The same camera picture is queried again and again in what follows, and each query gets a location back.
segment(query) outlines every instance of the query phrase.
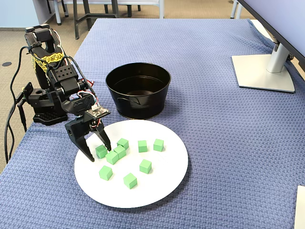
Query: bucket rim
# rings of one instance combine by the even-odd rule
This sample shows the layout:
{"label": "bucket rim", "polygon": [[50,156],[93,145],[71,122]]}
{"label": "bucket rim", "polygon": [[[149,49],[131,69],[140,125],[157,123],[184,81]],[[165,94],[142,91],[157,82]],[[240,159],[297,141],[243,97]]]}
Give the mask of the bucket rim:
{"label": "bucket rim", "polygon": [[[164,70],[167,72],[167,74],[168,74],[169,77],[170,77],[170,80],[168,81],[167,85],[164,86],[164,87],[163,87],[162,89],[160,89],[159,91],[153,92],[153,93],[151,93],[151,94],[141,94],[141,95],[123,94],[123,93],[120,93],[120,92],[117,92],[117,91],[113,90],[113,89],[107,84],[107,78],[108,78],[108,76],[109,76],[114,70],[116,70],[116,69],[118,69],[118,68],[121,68],[121,67],[123,67],[123,66],[126,66],[126,65],[136,64],[136,63],[149,64],[149,65],[154,65],[154,66],[157,66],[157,67],[159,67],[159,68],[162,68],[162,69],[164,69]],[[152,94],[156,94],[156,93],[158,93],[158,92],[164,90],[166,87],[168,87],[171,81],[172,81],[172,76],[171,76],[171,74],[170,74],[165,68],[163,68],[163,67],[161,67],[161,66],[158,66],[158,65],[156,65],[156,64],[154,64],[154,63],[145,63],[145,62],[134,62],[134,63],[123,64],[123,65],[121,65],[121,66],[119,66],[119,67],[116,67],[115,69],[112,69],[111,72],[109,72],[109,73],[107,74],[106,79],[105,79],[105,83],[106,83],[106,85],[107,85],[107,87],[108,87],[109,90],[111,90],[111,91],[113,91],[113,92],[115,92],[115,93],[117,93],[117,94],[127,96],[127,97],[143,97],[143,96],[149,96],[149,95],[152,95]]]}

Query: black cable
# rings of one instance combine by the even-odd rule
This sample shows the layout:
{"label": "black cable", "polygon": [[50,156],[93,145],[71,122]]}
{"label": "black cable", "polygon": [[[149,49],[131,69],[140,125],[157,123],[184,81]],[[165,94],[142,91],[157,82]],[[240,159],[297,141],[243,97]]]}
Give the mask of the black cable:
{"label": "black cable", "polygon": [[[16,108],[16,104],[17,104],[16,97],[15,97],[15,94],[14,94],[14,91],[13,91],[13,83],[14,83],[14,80],[15,80],[15,78],[16,78],[18,72],[19,72],[20,66],[21,66],[21,54],[22,54],[22,51],[24,49],[28,50],[29,48],[27,46],[23,46],[20,49],[20,51],[19,51],[18,68],[17,68],[17,70],[16,70],[16,72],[15,72],[15,74],[14,74],[14,76],[13,76],[11,82],[10,82],[10,92],[11,92],[11,94],[13,96],[14,103],[13,103],[13,105],[12,105],[12,107],[10,109],[9,115],[8,115],[8,117],[6,119],[5,130],[4,130],[4,154],[5,154],[6,164],[9,162],[9,159],[11,157],[11,153],[12,153],[13,148],[14,148],[14,143],[15,143],[14,134],[13,134],[13,131],[12,131],[11,127],[10,127],[10,118],[12,117],[12,115],[13,115],[13,113],[15,111],[15,108]],[[11,145],[11,148],[10,148],[10,157],[8,155],[8,145],[7,145],[8,129],[10,130],[10,133],[12,135],[12,145]]]}
{"label": "black cable", "polygon": [[47,65],[47,67],[49,68],[50,65],[49,65],[48,62],[46,62],[45,60],[39,58],[38,56],[35,56],[34,53],[33,53],[33,51],[32,51],[31,49],[28,49],[28,50],[29,50],[29,53],[30,53],[34,58],[36,58],[37,60],[40,60],[41,62],[44,62],[44,63]]}
{"label": "black cable", "polygon": [[57,64],[57,66],[54,67],[54,68],[52,68],[52,69],[56,70],[56,69],[58,69],[59,67],[61,67],[62,62],[64,61],[64,59],[70,59],[70,60],[72,60],[72,62],[75,64],[77,70],[78,70],[79,73],[81,74],[81,77],[84,79],[84,81],[85,81],[85,83],[87,84],[88,88],[90,89],[90,91],[92,92],[92,94],[93,94],[93,95],[95,96],[95,98],[96,98],[95,91],[94,91],[93,88],[90,86],[90,84],[88,83],[86,77],[85,77],[84,74],[82,73],[80,67],[78,66],[78,64],[76,63],[76,61],[75,61],[71,56],[66,56],[66,55],[63,56],[62,59],[61,59],[61,60],[59,61],[59,63]]}
{"label": "black cable", "polygon": [[10,130],[10,134],[11,134],[11,147],[10,147],[10,155],[9,155],[9,160],[10,160],[11,154],[13,152],[14,144],[15,144],[15,137],[14,137],[13,130],[11,129],[10,124],[9,124],[9,130]]}
{"label": "black cable", "polygon": [[287,60],[288,61],[292,61],[294,59],[295,56],[292,55],[292,53],[289,53],[287,56]]}

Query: green cube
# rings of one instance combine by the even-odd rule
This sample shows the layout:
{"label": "green cube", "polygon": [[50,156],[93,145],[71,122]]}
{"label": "green cube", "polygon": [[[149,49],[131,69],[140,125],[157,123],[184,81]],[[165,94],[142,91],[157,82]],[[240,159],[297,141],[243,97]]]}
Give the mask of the green cube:
{"label": "green cube", "polygon": [[125,149],[128,149],[129,144],[128,141],[124,138],[121,138],[118,142],[117,142],[118,146],[123,146]]}
{"label": "green cube", "polygon": [[127,176],[125,176],[124,178],[124,184],[129,188],[133,188],[138,182],[137,182],[137,178],[132,174],[128,174]]}
{"label": "green cube", "polygon": [[146,141],[138,141],[139,153],[147,152],[147,144]]}
{"label": "green cube", "polygon": [[163,144],[164,144],[164,141],[163,141],[163,140],[156,139],[155,142],[154,142],[154,144],[153,144],[153,149],[156,150],[156,151],[162,152],[162,150],[163,150]]}
{"label": "green cube", "polygon": [[121,145],[116,147],[114,149],[114,151],[118,154],[119,159],[121,159],[122,157],[126,156],[126,149],[123,146],[121,146]]}
{"label": "green cube", "polygon": [[106,156],[107,154],[107,149],[104,145],[101,145],[99,147],[96,147],[95,148],[95,151],[96,151],[96,155],[99,157],[99,158],[103,158]]}
{"label": "green cube", "polygon": [[110,151],[109,153],[106,154],[106,160],[110,164],[114,165],[119,160],[119,155],[114,151]]}
{"label": "green cube", "polygon": [[140,164],[140,171],[148,174],[151,168],[152,168],[152,163],[148,160],[143,159],[143,161]]}
{"label": "green cube", "polygon": [[112,169],[108,166],[103,166],[103,168],[100,169],[99,174],[100,178],[104,180],[109,180],[112,176]]}

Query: blue textured fabric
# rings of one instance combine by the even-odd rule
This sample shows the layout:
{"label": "blue textured fabric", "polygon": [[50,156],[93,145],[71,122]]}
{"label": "blue textured fabric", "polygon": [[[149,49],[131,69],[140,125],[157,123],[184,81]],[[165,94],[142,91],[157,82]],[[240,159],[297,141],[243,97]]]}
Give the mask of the blue textured fabric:
{"label": "blue textured fabric", "polygon": [[187,173],[149,206],[104,206],[77,184],[64,123],[32,124],[0,176],[0,228],[292,229],[305,184],[305,83],[288,62],[295,94],[239,88],[231,58],[272,48],[248,20],[97,20],[75,59],[112,111],[104,124],[125,120],[105,85],[113,68],[164,67],[172,82],[152,121],[183,140]]}

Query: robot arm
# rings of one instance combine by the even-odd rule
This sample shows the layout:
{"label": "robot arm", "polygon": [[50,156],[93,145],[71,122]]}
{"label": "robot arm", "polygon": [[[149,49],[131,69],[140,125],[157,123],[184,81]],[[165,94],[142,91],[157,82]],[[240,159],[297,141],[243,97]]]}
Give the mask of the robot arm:
{"label": "robot arm", "polygon": [[[65,55],[57,32],[47,24],[39,25],[26,28],[25,39],[41,86],[34,89],[28,83],[23,89],[25,100],[34,108],[34,122],[53,125],[67,120],[67,113],[73,114],[77,117],[65,125],[70,140],[91,161],[94,158],[84,138],[89,132],[95,133],[110,151],[111,143],[101,121],[110,111],[100,106],[91,82],[83,76],[75,60]],[[69,59],[82,79],[79,79]],[[77,94],[78,98],[70,99],[73,94]]]}

